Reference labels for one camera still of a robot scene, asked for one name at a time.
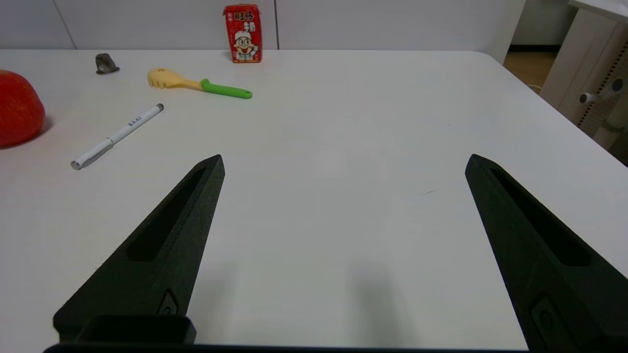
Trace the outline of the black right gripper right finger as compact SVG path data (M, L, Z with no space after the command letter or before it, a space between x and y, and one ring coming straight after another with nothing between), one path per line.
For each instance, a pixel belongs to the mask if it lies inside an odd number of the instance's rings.
M528 349L627 351L627 278L497 163L465 178Z

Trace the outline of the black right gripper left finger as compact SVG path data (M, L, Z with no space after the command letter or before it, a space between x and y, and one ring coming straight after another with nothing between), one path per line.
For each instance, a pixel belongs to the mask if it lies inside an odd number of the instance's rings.
M186 315L226 175L200 161L53 316L61 342L101 315Z

